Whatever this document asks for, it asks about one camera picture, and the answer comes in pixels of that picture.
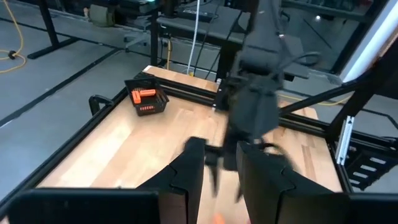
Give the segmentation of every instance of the concrete floor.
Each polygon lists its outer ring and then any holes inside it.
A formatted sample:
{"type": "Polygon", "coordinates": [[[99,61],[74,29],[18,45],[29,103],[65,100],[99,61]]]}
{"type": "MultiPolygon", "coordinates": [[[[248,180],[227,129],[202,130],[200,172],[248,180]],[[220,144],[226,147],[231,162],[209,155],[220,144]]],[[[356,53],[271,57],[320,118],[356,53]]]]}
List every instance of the concrete floor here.
{"type": "MultiPolygon", "coordinates": [[[[12,5],[12,10],[19,22],[44,27],[38,10],[15,5],[12,5]]],[[[0,17],[8,18],[2,4],[0,4],[0,17]]],[[[118,47],[123,46],[123,35],[127,32],[119,28],[98,28],[84,21],[61,16],[55,16],[54,24],[58,32],[118,47]]],[[[13,25],[0,22],[0,27],[2,31],[0,32],[0,47],[17,49],[19,42],[13,25]]],[[[49,44],[45,32],[27,27],[21,27],[21,29],[25,38],[23,55],[49,44]]],[[[28,60],[27,65],[21,69],[0,75],[0,104],[2,105],[0,119],[110,50],[112,49],[108,47],[79,41],[37,60],[28,60]]],[[[132,50],[149,53],[149,48],[144,46],[134,46],[132,50]]],[[[187,63],[189,50],[189,43],[176,40],[172,54],[173,60],[187,63]]],[[[199,66],[209,68],[216,53],[217,49],[207,47],[202,53],[199,66]]],[[[0,70],[9,68],[13,63],[17,61],[0,62],[0,70]]],[[[10,192],[90,119],[88,98],[91,95],[98,94],[112,98],[123,87],[123,80],[132,78],[148,64],[148,57],[134,53],[115,53],[19,118],[0,127],[0,175],[3,177],[0,184],[0,198],[10,192]]],[[[172,69],[182,71],[184,68],[172,65],[172,69]]],[[[293,82],[285,83],[286,89],[309,95],[335,86],[330,83],[328,77],[323,75],[312,75],[309,80],[295,79],[293,82]]],[[[284,94],[301,97],[290,93],[284,94]]],[[[320,105],[314,107],[322,121],[331,121],[341,108],[320,105]]],[[[374,96],[366,108],[389,114],[398,121],[396,100],[374,96]]],[[[356,117],[354,128],[378,136],[398,136],[396,128],[385,117],[365,112],[361,112],[356,117]]],[[[398,169],[395,168],[366,191],[398,192],[395,187],[398,182],[397,177],[398,169]]]]}

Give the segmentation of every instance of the wooden table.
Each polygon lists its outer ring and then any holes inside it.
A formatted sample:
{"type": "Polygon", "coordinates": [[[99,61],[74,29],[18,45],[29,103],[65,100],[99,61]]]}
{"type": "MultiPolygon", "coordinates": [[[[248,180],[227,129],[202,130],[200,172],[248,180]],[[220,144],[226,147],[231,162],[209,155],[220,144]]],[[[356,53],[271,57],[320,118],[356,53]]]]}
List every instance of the wooden table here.
{"type": "MultiPolygon", "coordinates": [[[[217,89],[213,82],[161,68],[148,66],[145,71],[206,90],[217,89]]],[[[312,108],[296,113],[317,119],[312,108]]],[[[163,113],[138,117],[130,99],[125,98],[39,187],[135,188],[176,158],[190,136],[221,146],[226,123],[225,114],[174,97],[170,97],[163,113]]],[[[330,190],[341,191],[324,139],[285,128],[277,128],[265,137],[289,152],[300,174],[330,190]]],[[[198,223],[213,223],[216,213],[222,214],[227,224],[246,223],[244,200],[234,202],[237,189],[237,172],[222,170],[220,191],[213,198],[205,167],[198,223]]]]}

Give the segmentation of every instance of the black bracket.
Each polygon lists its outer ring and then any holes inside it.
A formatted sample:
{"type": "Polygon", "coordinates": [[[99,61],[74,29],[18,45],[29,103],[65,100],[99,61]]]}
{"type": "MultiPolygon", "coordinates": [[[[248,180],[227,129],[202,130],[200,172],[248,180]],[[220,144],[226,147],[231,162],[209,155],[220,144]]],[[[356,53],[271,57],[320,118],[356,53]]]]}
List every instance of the black bracket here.
{"type": "Polygon", "coordinates": [[[113,106],[114,102],[107,97],[100,95],[93,95],[88,99],[88,104],[90,106],[91,115],[95,115],[101,108],[100,103],[105,106],[113,106]]]}

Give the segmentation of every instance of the black basket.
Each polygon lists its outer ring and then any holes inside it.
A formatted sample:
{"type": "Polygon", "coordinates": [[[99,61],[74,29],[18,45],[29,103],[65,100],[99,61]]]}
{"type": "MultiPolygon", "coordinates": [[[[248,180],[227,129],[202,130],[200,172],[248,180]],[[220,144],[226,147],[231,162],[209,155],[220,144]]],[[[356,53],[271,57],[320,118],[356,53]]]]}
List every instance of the black basket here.
{"type": "Polygon", "coordinates": [[[130,100],[136,108],[138,116],[149,114],[161,113],[166,108],[169,99],[164,93],[162,87],[157,82],[153,75],[141,72],[133,80],[125,80],[127,92],[129,93],[130,100]],[[146,96],[141,98],[140,104],[135,104],[131,92],[133,90],[156,90],[154,96],[146,96]]]}

